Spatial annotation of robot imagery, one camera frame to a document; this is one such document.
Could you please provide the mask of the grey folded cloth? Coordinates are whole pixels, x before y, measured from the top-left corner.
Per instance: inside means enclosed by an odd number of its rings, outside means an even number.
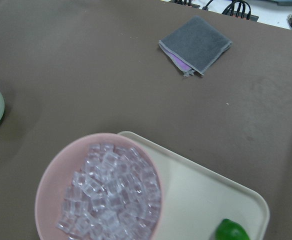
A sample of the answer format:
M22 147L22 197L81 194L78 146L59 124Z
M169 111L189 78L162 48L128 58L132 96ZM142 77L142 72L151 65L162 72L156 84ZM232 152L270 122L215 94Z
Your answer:
M185 77L206 70L227 51L232 41L198 15L158 42Z

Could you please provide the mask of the green lime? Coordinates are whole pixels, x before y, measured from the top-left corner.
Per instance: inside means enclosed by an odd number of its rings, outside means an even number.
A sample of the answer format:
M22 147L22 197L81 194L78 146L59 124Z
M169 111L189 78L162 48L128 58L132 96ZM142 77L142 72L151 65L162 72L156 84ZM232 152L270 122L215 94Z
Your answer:
M230 219L223 219L215 230L215 240L250 240L245 229Z

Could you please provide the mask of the pink bowl of ice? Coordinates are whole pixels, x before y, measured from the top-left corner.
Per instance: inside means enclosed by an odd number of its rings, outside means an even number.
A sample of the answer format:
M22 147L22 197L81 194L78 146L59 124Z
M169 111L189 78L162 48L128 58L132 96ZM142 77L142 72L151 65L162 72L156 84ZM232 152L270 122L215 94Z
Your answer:
M132 132L96 133L61 150L35 199L42 240L152 240L164 206L162 176Z

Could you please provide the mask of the cream plastic tray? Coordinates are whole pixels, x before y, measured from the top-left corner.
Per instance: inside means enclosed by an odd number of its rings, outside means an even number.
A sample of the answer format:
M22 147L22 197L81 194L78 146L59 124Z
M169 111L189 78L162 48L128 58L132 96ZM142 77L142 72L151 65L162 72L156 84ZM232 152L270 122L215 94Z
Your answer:
M139 144L156 167L163 204L154 239L212 240L223 219L252 240L264 238L270 210L260 194L134 132L119 135Z

